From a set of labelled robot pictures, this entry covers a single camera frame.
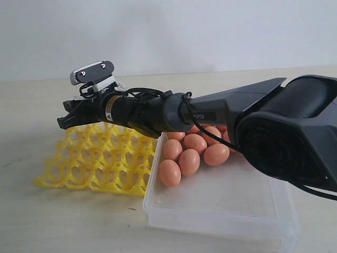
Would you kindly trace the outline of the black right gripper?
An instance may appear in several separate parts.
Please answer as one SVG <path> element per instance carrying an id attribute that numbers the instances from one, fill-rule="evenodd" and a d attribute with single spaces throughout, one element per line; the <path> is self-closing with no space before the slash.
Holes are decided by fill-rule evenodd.
<path id="1" fill-rule="evenodd" d="M 117 94 L 91 100 L 67 100 L 63 102 L 63 107 L 70 113 L 65 117 L 57 118 L 57 123 L 63 130 L 99 122 L 131 128 L 130 117 L 139 102 L 140 98 Z"/>

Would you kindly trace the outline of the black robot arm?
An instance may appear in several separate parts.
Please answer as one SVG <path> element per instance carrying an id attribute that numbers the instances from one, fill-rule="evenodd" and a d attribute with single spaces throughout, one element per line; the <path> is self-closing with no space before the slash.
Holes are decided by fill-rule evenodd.
<path id="1" fill-rule="evenodd" d="M 206 124 L 226 126 L 229 146 L 263 174 L 306 192 L 336 192 L 336 78 L 278 77 L 195 98 L 191 92 L 116 84 L 65 101 L 62 129 L 108 122 L 150 138 Z"/>

